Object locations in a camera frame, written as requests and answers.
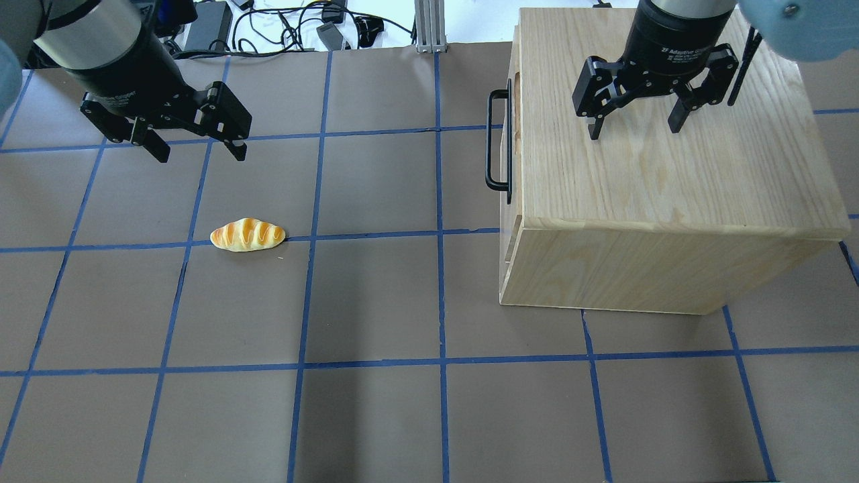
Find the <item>grid line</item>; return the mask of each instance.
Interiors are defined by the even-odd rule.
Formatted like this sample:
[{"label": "grid line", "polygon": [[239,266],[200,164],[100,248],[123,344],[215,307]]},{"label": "grid line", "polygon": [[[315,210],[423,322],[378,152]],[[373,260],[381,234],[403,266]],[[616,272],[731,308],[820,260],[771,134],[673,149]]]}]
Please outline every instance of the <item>grid line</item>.
[{"label": "grid line", "polygon": [[[229,73],[229,58],[224,62],[221,81],[227,81]],[[164,350],[161,353],[161,366],[158,370],[158,381],[155,384],[155,394],[152,397],[152,409],[149,412],[149,423],[146,426],[146,436],[143,439],[143,451],[140,455],[140,465],[137,467],[137,483],[143,483],[143,477],[146,474],[146,463],[149,461],[149,448],[152,444],[152,434],[155,431],[155,421],[158,419],[158,407],[161,403],[161,391],[164,388],[165,369],[168,365],[170,357],[170,347],[173,344],[173,334],[176,328],[176,318],[179,315],[179,305],[182,299],[182,289],[185,287],[185,276],[188,271],[188,262],[191,260],[192,242],[194,240],[194,230],[197,228],[197,215],[200,210],[200,203],[203,200],[203,189],[206,182],[206,174],[209,170],[209,161],[212,154],[212,145],[214,140],[209,138],[206,140],[206,152],[203,158],[203,167],[200,169],[200,179],[197,186],[197,195],[194,198],[194,206],[191,211],[191,222],[188,224],[188,237],[186,239],[185,255],[182,259],[182,268],[179,272],[179,279],[176,281],[176,294],[174,296],[173,307],[170,311],[170,320],[168,322],[167,334],[164,337]]]},{"label": "grid line", "polygon": [[585,334],[585,347],[588,351],[588,365],[590,366],[591,391],[594,393],[594,414],[596,416],[596,429],[600,437],[600,454],[602,455],[602,470],[606,483],[612,483],[612,462],[608,454],[608,438],[606,437],[606,420],[602,412],[602,397],[600,396],[600,379],[597,377],[596,361],[594,355],[594,342],[588,330],[588,321],[585,320],[585,311],[582,313],[582,330]]},{"label": "grid line", "polygon": [[[817,345],[807,347],[761,347],[757,349],[740,349],[742,356],[778,356],[799,354],[838,354],[858,353],[859,345]],[[664,351],[664,352],[595,352],[597,361],[613,360],[645,360],[645,359],[682,359],[682,358],[733,358],[732,349],[712,351]],[[432,365],[480,365],[480,364],[539,364],[557,362],[584,362],[591,356],[585,354],[543,354],[531,356],[472,356],[457,358],[415,358],[415,359],[376,359],[331,361],[320,363],[305,363],[304,370],[334,370],[361,367],[403,367],[403,366],[432,366]],[[256,372],[266,370],[296,370],[297,363],[276,364],[229,364],[201,366],[168,366],[160,367],[118,367],[118,368],[87,368],[87,369],[42,369],[30,372],[31,377],[44,376],[113,376],[122,374],[157,374],[163,370],[167,374],[188,374],[205,372]],[[0,370],[0,377],[22,377],[26,370]]]},{"label": "grid line", "polygon": [[822,115],[822,114],[853,114],[859,113],[859,107],[849,107],[846,109],[815,109],[814,114]]},{"label": "grid line", "polygon": [[[6,125],[7,130],[12,125],[12,119],[9,119],[9,123]],[[502,125],[493,124],[492,129],[501,129]],[[445,131],[482,131],[486,129],[486,125],[437,125],[432,127],[416,127],[409,129],[384,129],[384,130],[375,130],[375,131],[333,131],[327,132],[327,138],[342,138],[348,136],[380,136],[384,134],[414,134],[417,132],[445,132]],[[318,132],[303,132],[297,134],[270,134],[265,136],[248,136],[247,141],[271,141],[275,139],[309,139],[309,138],[319,138],[320,134]],[[167,141],[168,145],[178,145],[178,144],[205,144],[208,143],[209,140],[205,138],[200,139],[180,139],[175,141]],[[130,143],[116,143],[116,144],[108,144],[105,149],[108,150],[117,150],[117,149],[129,149],[136,148],[134,144]],[[100,146],[98,144],[78,144],[72,146],[46,146],[46,147],[33,147],[33,148],[10,148],[10,149],[0,149],[0,154],[21,154],[21,153],[40,153],[40,152],[52,152],[52,151],[79,151],[79,150],[98,150]]]},{"label": "grid line", "polygon": [[439,52],[433,53],[433,91],[436,101],[436,230],[438,258],[438,355],[442,363],[439,365],[439,397],[442,409],[442,482],[450,483],[450,439],[448,432],[448,337],[445,331],[444,306],[444,210],[442,194],[442,82],[440,72]]},{"label": "grid line", "polygon": [[12,113],[9,115],[9,122],[7,122],[6,127],[3,128],[3,135],[0,136],[0,148],[3,147],[3,143],[6,142],[6,137],[12,129],[12,121],[15,120],[15,116],[18,114],[18,108],[21,107],[21,103],[24,102],[24,94],[27,93],[27,88],[30,86],[31,79],[33,79],[32,70],[27,74],[27,78],[24,79],[24,83],[21,85],[21,92],[18,93],[18,99],[15,100],[15,106],[12,107]]},{"label": "grid line", "polygon": [[[481,235],[487,233],[499,233],[498,228],[477,228],[477,229],[445,229],[439,232],[438,230],[419,230],[419,231],[383,231],[378,233],[344,233],[339,235],[317,235],[317,236],[290,236],[285,242],[310,242],[315,241],[330,241],[330,240],[359,240],[367,238],[402,238],[409,236],[439,236],[442,235]],[[164,248],[185,248],[192,247],[208,247],[212,246],[209,239],[192,240],[192,241],[168,241],[163,243],[120,243],[116,245],[57,245],[48,247],[10,247],[0,248],[0,254],[24,254],[24,253],[40,253],[40,252],[97,252],[107,250],[157,250]]]},{"label": "grid line", "polygon": [[[104,146],[106,143],[107,139],[103,138],[101,140],[101,149],[99,149],[98,155],[96,155],[95,161],[93,162],[92,171],[90,171],[89,173],[89,180],[87,181],[87,187],[83,192],[83,197],[81,198],[81,206],[77,210],[75,224],[72,226],[71,233],[69,234],[69,245],[74,244],[75,238],[77,237],[77,231],[81,226],[81,220],[83,220],[83,212],[87,208],[89,194],[93,190],[95,174],[99,170],[99,165],[101,164],[101,157],[104,155]],[[15,400],[15,407],[12,410],[12,416],[9,418],[9,425],[6,428],[6,434],[3,437],[3,444],[0,445],[0,468],[3,467],[3,460],[6,457],[6,451],[9,449],[9,442],[12,439],[12,432],[15,430],[15,422],[18,420],[18,414],[21,412],[21,404],[23,404],[24,395],[27,393],[27,386],[29,385],[30,378],[33,375],[33,370],[36,366],[36,359],[39,357],[39,350],[42,346],[42,340],[44,340],[45,338],[45,332],[47,331],[48,323],[51,321],[51,314],[53,313],[54,303],[57,301],[59,287],[63,281],[63,276],[65,275],[65,268],[69,264],[70,256],[71,251],[65,250],[65,253],[63,255],[63,262],[60,264],[59,271],[57,272],[57,278],[54,281],[54,286],[51,290],[51,296],[48,298],[48,304],[45,309],[45,316],[42,318],[42,323],[39,327],[39,334],[36,336],[35,346],[33,347],[33,351],[30,353],[30,361],[27,365],[27,372],[24,374],[23,381],[21,381],[21,388],[19,389],[18,397]]]},{"label": "grid line", "polygon": [[328,98],[331,92],[331,64],[333,54],[328,52],[325,72],[325,88],[322,94],[322,121],[320,122],[319,157],[316,160],[316,190],[314,193],[313,223],[310,229],[310,249],[308,251],[308,277],[304,285],[304,311],[302,313],[302,335],[298,346],[298,365],[295,372],[295,395],[292,406],[292,427],[289,432],[289,454],[287,459],[286,480],[295,479],[295,456],[298,451],[298,422],[302,411],[302,387],[304,385],[305,357],[308,351],[308,326],[310,323],[310,300],[314,285],[314,263],[316,258],[316,236],[319,233],[320,200],[322,195],[322,168],[325,159],[326,125],[328,122]]},{"label": "grid line", "polygon": [[850,274],[853,275],[853,281],[856,282],[856,285],[859,285],[859,266],[853,259],[853,255],[850,254],[850,249],[847,248],[847,243],[841,241],[838,245],[841,247],[841,254],[844,255],[844,261],[847,262],[847,266],[850,268]]},{"label": "grid line", "polygon": [[758,448],[760,449],[761,460],[764,463],[766,470],[766,478],[768,481],[776,481],[776,474],[772,469],[770,461],[770,451],[766,448],[766,439],[764,438],[764,430],[761,428],[760,419],[758,418],[758,409],[755,407],[754,396],[752,395],[752,386],[749,383],[748,374],[746,373],[746,365],[743,363],[743,356],[740,352],[740,343],[737,341],[737,334],[734,332],[734,321],[731,319],[731,312],[728,306],[722,307],[722,314],[725,317],[725,326],[728,329],[728,336],[731,338],[731,346],[734,348],[734,358],[737,361],[737,369],[740,372],[740,380],[743,384],[743,393],[746,395],[746,403],[749,407],[749,416],[752,418],[752,426],[754,426],[755,437],[758,439]]}]

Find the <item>wooden drawer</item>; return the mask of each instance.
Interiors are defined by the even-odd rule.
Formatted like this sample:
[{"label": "wooden drawer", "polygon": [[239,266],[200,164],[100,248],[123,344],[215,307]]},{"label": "wooden drawer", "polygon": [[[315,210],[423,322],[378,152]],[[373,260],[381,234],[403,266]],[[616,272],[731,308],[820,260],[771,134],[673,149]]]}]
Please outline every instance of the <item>wooden drawer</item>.
[{"label": "wooden drawer", "polygon": [[[850,231],[799,70],[765,43],[734,107],[672,134],[673,97],[636,100],[589,139],[570,98],[579,71],[619,57],[634,12],[520,12],[503,304],[706,314]],[[722,41],[741,50],[747,29],[736,13]]]}]

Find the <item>black handle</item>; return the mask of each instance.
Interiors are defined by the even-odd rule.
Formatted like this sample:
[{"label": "black handle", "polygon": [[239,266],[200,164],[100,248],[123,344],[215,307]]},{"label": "black handle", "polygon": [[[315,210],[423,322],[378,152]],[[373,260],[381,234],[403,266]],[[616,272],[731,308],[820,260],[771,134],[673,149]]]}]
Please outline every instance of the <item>black handle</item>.
[{"label": "black handle", "polygon": [[[486,186],[495,191],[507,192],[507,204],[513,199],[513,86],[507,79],[506,89],[493,90],[486,102]],[[507,182],[492,179],[492,102],[495,99],[507,100]]]}]

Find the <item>wooden lid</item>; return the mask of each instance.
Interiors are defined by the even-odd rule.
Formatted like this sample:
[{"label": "wooden lid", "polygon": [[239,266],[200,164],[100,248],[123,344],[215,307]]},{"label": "wooden lid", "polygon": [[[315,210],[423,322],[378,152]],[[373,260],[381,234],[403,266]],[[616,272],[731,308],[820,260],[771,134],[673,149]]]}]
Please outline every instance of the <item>wooden lid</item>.
[{"label": "wooden lid", "polygon": [[[524,226],[833,240],[848,233],[799,69],[766,42],[734,107],[704,106],[672,134],[676,96],[638,99],[607,116],[600,140],[590,140],[573,89],[588,55],[620,56],[634,13],[521,10]],[[738,56],[747,30],[735,11],[722,41]]]}]

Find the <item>bread roll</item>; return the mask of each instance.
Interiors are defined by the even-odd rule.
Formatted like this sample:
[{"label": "bread roll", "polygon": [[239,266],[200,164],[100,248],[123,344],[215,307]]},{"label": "bread roll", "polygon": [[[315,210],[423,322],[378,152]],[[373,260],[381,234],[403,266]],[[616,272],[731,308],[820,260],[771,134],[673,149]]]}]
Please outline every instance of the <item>bread roll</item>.
[{"label": "bread roll", "polygon": [[230,252],[252,252],[274,248],[286,239],[286,231],[256,218],[227,223],[209,235],[212,244]]}]

